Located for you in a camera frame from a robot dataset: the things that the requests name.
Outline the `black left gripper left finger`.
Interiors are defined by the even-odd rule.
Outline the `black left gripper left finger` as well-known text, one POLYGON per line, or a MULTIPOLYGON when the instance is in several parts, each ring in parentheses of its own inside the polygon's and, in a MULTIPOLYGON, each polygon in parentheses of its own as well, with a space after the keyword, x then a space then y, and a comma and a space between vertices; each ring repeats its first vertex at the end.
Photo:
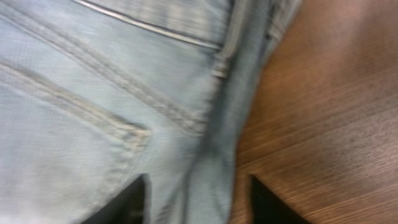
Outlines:
POLYGON ((140 175, 119 195, 81 224, 143 224, 146 178, 140 175))

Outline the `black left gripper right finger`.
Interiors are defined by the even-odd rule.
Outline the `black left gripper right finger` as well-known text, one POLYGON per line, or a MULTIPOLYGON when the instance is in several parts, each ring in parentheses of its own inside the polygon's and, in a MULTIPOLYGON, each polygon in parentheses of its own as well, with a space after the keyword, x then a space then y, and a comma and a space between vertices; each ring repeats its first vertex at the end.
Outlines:
POLYGON ((249 196, 252 224, 310 224, 255 175, 250 176, 249 196))

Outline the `light blue denim shorts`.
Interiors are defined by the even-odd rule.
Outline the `light blue denim shorts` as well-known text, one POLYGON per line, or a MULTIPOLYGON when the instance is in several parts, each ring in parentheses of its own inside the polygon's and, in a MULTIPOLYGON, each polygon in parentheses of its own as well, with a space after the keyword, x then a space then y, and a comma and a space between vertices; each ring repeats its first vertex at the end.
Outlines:
POLYGON ((1 222, 227 223, 236 145, 300 1, 1 2, 1 222))

